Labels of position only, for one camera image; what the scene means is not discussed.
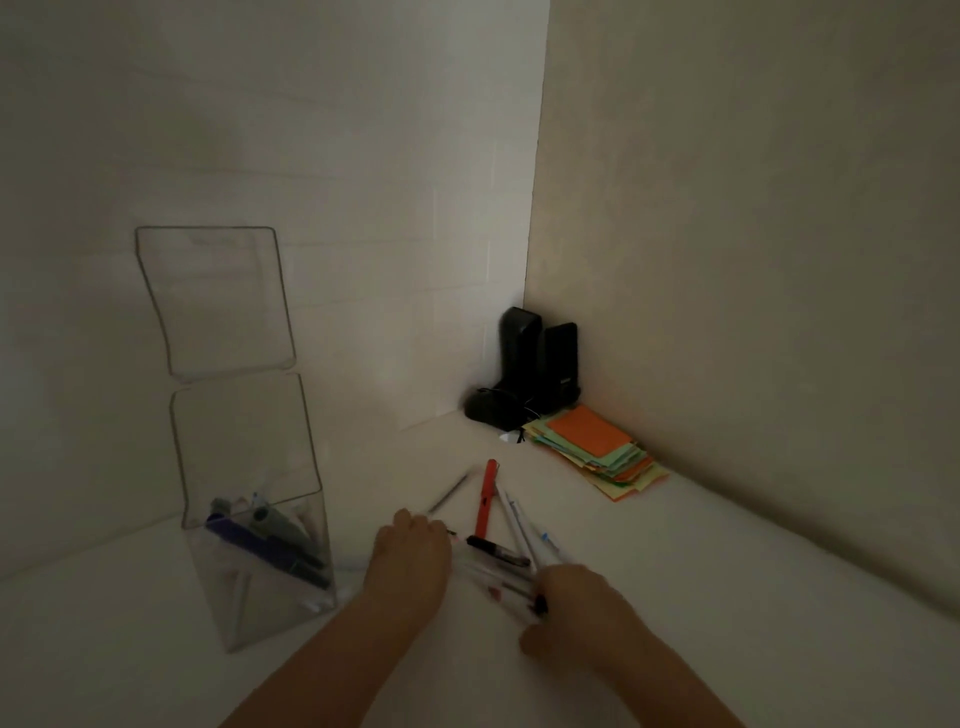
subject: sticky note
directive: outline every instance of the sticky note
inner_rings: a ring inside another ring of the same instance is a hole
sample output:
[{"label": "sticky note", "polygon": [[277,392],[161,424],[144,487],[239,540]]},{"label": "sticky note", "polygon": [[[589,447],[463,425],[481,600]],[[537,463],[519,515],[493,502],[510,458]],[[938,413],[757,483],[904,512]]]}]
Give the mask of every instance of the sticky note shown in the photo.
[{"label": "sticky note", "polygon": [[594,457],[603,457],[632,442],[630,435],[602,420],[583,404],[551,420],[550,429]]}]

